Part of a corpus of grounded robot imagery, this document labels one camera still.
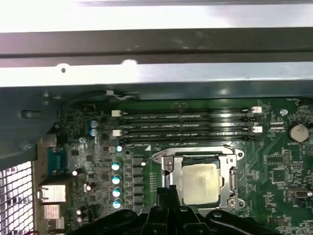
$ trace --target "motherboard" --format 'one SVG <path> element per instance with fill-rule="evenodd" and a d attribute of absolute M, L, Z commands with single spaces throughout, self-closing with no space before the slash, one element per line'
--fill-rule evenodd
<path fill-rule="evenodd" d="M 313 234 L 312 105 L 128 99 L 64 108 L 49 172 L 71 175 L 66 230 L 120 209 L 140 213 L 158 187 L 177 185 L 180 202 L 202 214 L 220 208 L 282 234 Z"/>

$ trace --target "electrolytic capacitor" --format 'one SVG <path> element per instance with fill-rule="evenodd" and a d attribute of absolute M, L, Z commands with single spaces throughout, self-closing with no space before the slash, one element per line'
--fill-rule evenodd
<path fill-rule="evenodd" d="M 122 199 L 116 198 L 116 199 L 114 200 L 114 202 L 113 202 L 113 207 L 114 207 L 115 209 L 119 209 L 119 208 L 121 207 L 121 205 L 122 205 Z"/>
<path fill-rule="evenodd" d="M 96 129 L 91 129 L 91 130 L 89 131 L 89 134 L 90 134 L 91 136 L 96 136 L 96 135 L 98 134 L 98 131 L 97 131 Z"/>
<path fill-rule="evenodd" d="M 121 176 L 120 175 L 114 175 L 112 178 L 112 183 L 114 185 L 118 185 L 121 182 Z"/>
<path fill-rule="evenodd" d="M 113 197 L 119 197 L 121 195 L 122 189 L 120 187 L 116 187 L 113 192 L 112 195 Z"/>
<path fill-rule="evenodd" d="M 98 122 L 96 120 L 92 120 L 89 125 L 91 128 L 96 128 L 98 126 Z"/>
<path fill-rule="evenodd" d="M 83 172 L 84 172 L 84 170 L 82 168 L 78 168 L 78 169 L 72 171 L 72 175 L 77 176 L 79 174 L 82 174 Z"/>
<path fill-rule="evenodd" d="M 112 166 L 111 166 L 112 170 L 119 170 L 120 167 L 121 167 L 121 163 L 118 161 L 112 163 Z"/>
<path fill-rule="evenodd" d="M 96 187 L 96 183 L 92 182 L 89 185 L 87 185 L 86 189 L 87 189 L 87 191 L 91 191 L 95 187 Z"/>
<path fill-rule="evenodd" d="M 76 211 L 77 215 L 81 215 L 85 210 L 87 209 L 87 207 L 85 205 L 81 205 L 78 210 Z"/>
<path fill-rule="evenodd" d="M 86 218 L 87 214 L 83 212 L 81 215 L 77 216 L 76 220 L 78 223 L 83 222 L 83 220 Z"/>
<path fill-rule="evenodd" d="M 115 150 L 116 150 L 116 152 L 122 152 L 122 150 L 123 150 L 123 147 L 122 146 L 117 146 L 116 148 L 115 148 Z"/>

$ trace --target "metal bracket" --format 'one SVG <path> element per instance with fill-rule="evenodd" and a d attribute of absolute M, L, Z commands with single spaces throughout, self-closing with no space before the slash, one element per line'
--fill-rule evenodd
<path fill-rule="evenodd" d="M 199 212 L 201 214 L 207 214 L 211 210 L 218 208 L 227 211 L 239 210 L 246 205 L 245 201 L 238 197 L 237 187 L 237 161 L 244 157 L 242 150 L 231 148 L 228 145 L 199 148 L 169 148 L 153 155 L 157 162 L 159 161 L 159 156 L 161 156 L 163 187 L 176 185 L 180 203 L 182 203 L 183 199 L 183 160 L 192 157 L 214 157 L 220 162 L 219 172 L 220 177 L 223 179 L 223 185 L 220 188 L 220 200 L 216 207 L 199 208 Z"/>

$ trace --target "green circuit board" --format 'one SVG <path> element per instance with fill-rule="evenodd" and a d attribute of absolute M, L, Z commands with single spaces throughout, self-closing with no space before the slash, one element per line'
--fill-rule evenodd
<path fill-rule="evenodd" d="M 161 141 L 157 138 L 127 138 L 112 136 L 113 130 L 120 130 L 121 117 L 112 117 L 112 110 L 125 114 L 135 112 L 150 114 L 144 120 L 154 128 L 153 119 L 162 112 L 199 112 L 222 109 L 244 109 L 262 107 L 254 123 L 262 126 L 262 132 L 250 139 L 191 139 Z M 90 137 L 90 122 L 97 121 L 96 136 Z M 82 103 L 75 108 L 63 111 L 62 135 L 66 144 L 67 170 L 81 167 L 85 174 L 80 176 L 81 186 L 74 187 L 72 213 L 69 213 L 71 229 L 84 223 L 77 223 L 74 211 L 81 204 L 93 206 L 94 218 L 116 211 L 112 205 L 116 198 L 112 191 L 122 189 L 121 209 L 148 207 L 156 203 L 157 188 L 162 185 L 161 165 L 151 161 L 151 156 L 171 147 L 223 146 L 227 144 L 244 151 L 245 157 L 237 163 L 238 194 L 246 206 L 233 211 L 243 217 L 252 217 L 267 227 L 283 234 L 313 234 L 313 197 L 297 198 L 292 194 L 295 188 L 313 190 L 313 114 L 308 105 L 297 98 L 266 99 L 223 99 L 223 100 L 175 100 L 175 101 L 124 101 L 118 103 Z M 294 141 L 290 136 L 291 127 L 304 126 L 308 132 L 305 140 Z M 85 138 L 84 148 L 79 138 Z M 140 166 L 142 172 L 137 184 L 142 185 L 139 203 L 135 203 L 133 191 L 134 158 L 146 164 Z M 111 165 L 119 162 L 120 168 L 113 171 Z M 118 176 L 121 182 L 112 184 L 111 179 Z M 84 192 L 83 182 L 95 181 L 96 189 Z"/>

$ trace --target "integrated circuit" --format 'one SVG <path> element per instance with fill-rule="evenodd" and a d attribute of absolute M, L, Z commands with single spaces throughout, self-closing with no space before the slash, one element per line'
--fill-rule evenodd
<path fill-rule="evenodd" d="M 285 169 L 273 169 L 273 183 L 284 183 L 286 181 Z"/>

